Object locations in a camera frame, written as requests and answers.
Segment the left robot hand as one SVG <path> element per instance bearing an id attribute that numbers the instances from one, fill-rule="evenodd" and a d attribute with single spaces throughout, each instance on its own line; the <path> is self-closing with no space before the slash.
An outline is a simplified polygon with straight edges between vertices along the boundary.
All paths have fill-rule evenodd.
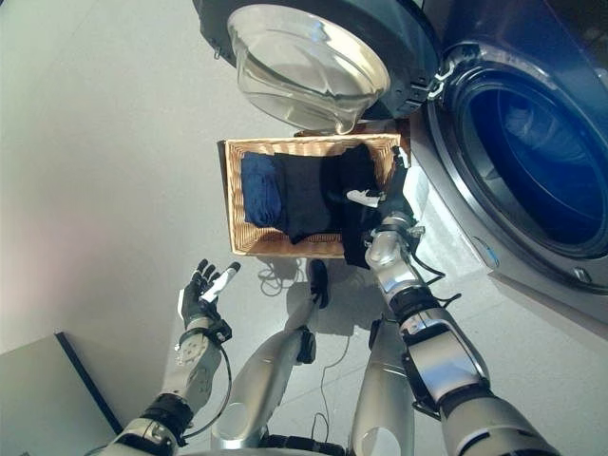
<path id="1" fill-rule="evenodd" d="M 219 320 L 217 311 L 219 295 L 235 278 L 240 268 L 240 263 L 235 261 L 220 272 L 206 258 L 199 262 L 190 281 L 179 292 L 178 314 L 185 329 L 200 318 Z"/>

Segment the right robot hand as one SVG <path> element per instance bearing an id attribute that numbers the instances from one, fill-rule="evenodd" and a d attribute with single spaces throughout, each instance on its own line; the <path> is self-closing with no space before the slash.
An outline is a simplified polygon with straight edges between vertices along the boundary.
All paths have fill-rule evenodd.
<path id="1" fill-rule="evenodd" d="M 378 210 L 383 219 L 402 219 L 408 227 L 411 227 L 415 225 L 416 218 L 407 198 L 404 196 L 408 157 L 401 146 L 394 146 L 391 152 L 393 168 L 386 189 L 384 191 L 352 189 L 346 192 L 346 198 L 349 201 Z"/>

